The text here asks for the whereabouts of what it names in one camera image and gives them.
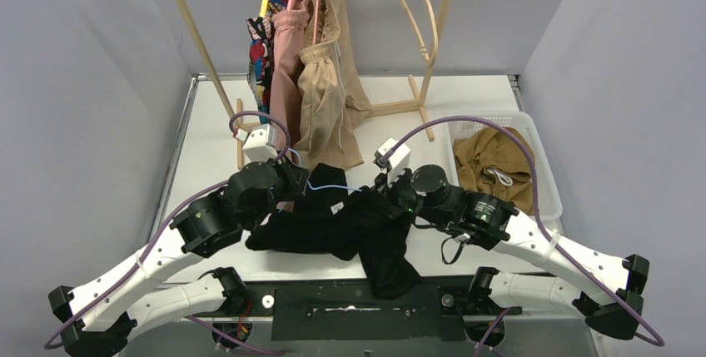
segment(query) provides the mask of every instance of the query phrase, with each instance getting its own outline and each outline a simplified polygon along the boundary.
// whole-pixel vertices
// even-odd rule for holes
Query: black strap
[[[454,239],[453,236],[448,237],[443,242],[441,242],[441,262],[446,265],[452,265],[456,261],[458,261],[459,257],[461,257],[461,252],[463,251],[463,247],[465,246],[464,243],[459,243],[459,248],[458,248],[458,250],[456,250],[456,254],[454,255],[454,258],[451,259],[451,261],[447,261],[446,256],[444,255],[444,245],[446,244],[446,242],[448,242],[449,240],[452,240],[452,239]]]

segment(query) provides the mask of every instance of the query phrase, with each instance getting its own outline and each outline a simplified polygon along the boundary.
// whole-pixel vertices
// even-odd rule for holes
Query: patterned fabric
[[[260,112],[268,113],[270,111],[270,88],[275,66],[272,60],[275,29],[271,19],[273,14],[286,10],[286,4],[287,0],[270,0],[267,5],[267,14],[264,17],[254,17],[247,20],[247,30],[252,38],[247,79],[257,102],[257,110]],[[261,117],[260,122],[267,123],[267,119]]]

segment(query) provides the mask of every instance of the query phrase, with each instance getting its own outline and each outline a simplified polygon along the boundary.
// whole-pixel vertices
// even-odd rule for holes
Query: clothing tag
[[[341,211],[342,209],[343,209],[343,202],[339,201],[338,203],[331,206],[331,213],[333,213],[335,215],[337,212]]]

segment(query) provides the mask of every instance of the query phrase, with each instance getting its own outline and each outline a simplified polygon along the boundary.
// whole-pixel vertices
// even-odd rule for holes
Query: folded clothing
[[[527,141],[514,128],[506,128],[522,141],[534,160]],[[457,139],[454,156],[459,183],[464,189],[487,193],[534,214],[530,164],[505,134],[484,128],[471,138]]]
[[[314,187],[345,186],[346,175],[343,170],[320,164],[309,181]],[[336,188],[308,190],[296,200],[293,212],[273,214],[265,225],[254,230],[246,247],[300,254],[330,253],[345,261],[358,254],[373,295],[395,299],[420,281],[415,268],[405,260],[411,219],[368,187],[347,193]]]

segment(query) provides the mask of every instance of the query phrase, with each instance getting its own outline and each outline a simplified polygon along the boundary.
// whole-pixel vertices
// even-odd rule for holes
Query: round metal bolt
[[[274,296],[272,296],[272,295],[262,296],[262,307],[265,307],[266,309],[271,309],[273,305],[275,305]]]
[[[453,307],[454,306],[454,296],[446,294],[441,296],[441,305],[444,307]]]

